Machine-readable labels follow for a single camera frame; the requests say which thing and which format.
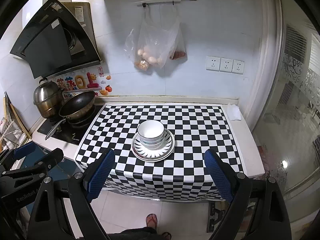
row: pot lid handle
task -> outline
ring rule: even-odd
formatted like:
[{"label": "pot lid handle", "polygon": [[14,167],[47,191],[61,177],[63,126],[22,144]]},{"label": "pot lid handle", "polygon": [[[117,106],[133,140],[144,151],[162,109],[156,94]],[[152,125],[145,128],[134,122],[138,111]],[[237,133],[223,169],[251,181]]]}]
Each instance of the pot lid handle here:
[{"label": "pot lid handle", "polygon": [[42,78],[42,79],[40,79],[40,81],[39,81],[39,85],[40,85],[40,83],[41,83],[42,81],[45,81],[45,80],[47,80],[47,81],[48,81],[48,79],[47,79],[47,78]]}]

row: gas stove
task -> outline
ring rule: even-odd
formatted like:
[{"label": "gas stove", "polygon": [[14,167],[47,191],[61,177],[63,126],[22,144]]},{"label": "gas stove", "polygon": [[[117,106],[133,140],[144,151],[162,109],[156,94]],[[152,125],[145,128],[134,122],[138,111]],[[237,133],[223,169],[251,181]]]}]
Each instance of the gas stove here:
[{"label": "gas stove", "polygon": [[[85,132],[87,131],[89,125],[91,124],[92,120],[96,117],[98,112],[103,106],[95,106],[94,114],[92,114],[92,117],[88,119],[87,125],[83,125],[81,127],[74,127],[74,125],[64,122],[60,125],[59,131],[56,131],[52,137],[59,139],[61,141],[65,141],[67,143],[72,143],[75,145],[79,145],[82,137],[84,136]],[[56,120],[45,120],[44,123],[40,126],[40,128],[37,130],[39,133],[47,135],[51,128],[59,121],[59,119]]]}]

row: foot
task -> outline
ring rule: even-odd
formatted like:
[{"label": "foot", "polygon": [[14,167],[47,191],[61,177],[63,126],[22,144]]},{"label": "foot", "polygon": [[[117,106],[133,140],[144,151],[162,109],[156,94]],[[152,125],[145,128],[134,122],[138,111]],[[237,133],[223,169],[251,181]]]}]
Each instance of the foot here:
[{"label": "foot", "polygon": [[171,240],[171,234],[169,232],[164,232],[162,233],[162,236],[166,239],[166,240]]},{"label": "foot", "polygon": [[157,223],[158,223],[158,219],[156,214],[149,214],[146,217],[146,224],[148,228],[157,229]]}]

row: blue gripper pad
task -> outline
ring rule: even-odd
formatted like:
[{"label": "blue gripper pad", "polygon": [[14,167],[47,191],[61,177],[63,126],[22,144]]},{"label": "blue gripper pad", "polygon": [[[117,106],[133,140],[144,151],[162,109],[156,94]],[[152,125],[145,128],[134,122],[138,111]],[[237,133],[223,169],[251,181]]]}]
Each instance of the blue gripper pad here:
[{"label": "blue gripper pad", "polygon": [[91,179],[87,184],[87,200],[91,202],[93,199],[97,198],[102,190],[103,185],[105,184],[107,177],[115,163],[115,152],[111,149],[107,149],[108,153],[105,155],[101,164],[97,167]]},{"label": "blue gripper pad", "polygon": [[230,181],[221,170],[210,150],[206,150],[204,153],[204,164],[207,167],[207,170],[209,171],[221,197],[231,203],[233,201],[233,194],[231,192]]},{"label": "blue gripper pad", "polygon": [[28,154],[34,152],[36,150],[36,144],[34,142],[29,142],[17,149],[14,150],[13,158],[15,160],[20,160],[23,157],[26,157]]}]

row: plastic bag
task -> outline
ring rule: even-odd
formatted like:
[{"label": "plastic bag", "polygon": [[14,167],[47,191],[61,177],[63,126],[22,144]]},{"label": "plastic bag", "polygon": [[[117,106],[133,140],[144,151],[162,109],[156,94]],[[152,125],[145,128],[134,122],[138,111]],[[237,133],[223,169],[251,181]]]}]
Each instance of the plastic bag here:
[{"label": "plastic bag", "polygon": [[144,19],[141,23],[137,46],[135,46],[134,30],[131,31],[125,42],[125,52],[136,67],[147,70],[150,65],[162,68],[175,49],[175,40],[179,32],[180,20],[175,8],[165,18],[171,24],[165,28],[152,21],[150,7],[144,8]]},{"label": "plastic bag", "polygon": [[186,48],[184,47],[181,29],[179,28],[179,32],[175,41],[175,49],[170,53],[169,58],[174,60],[174,59],[181,59],[186,56],[187,56]]}]

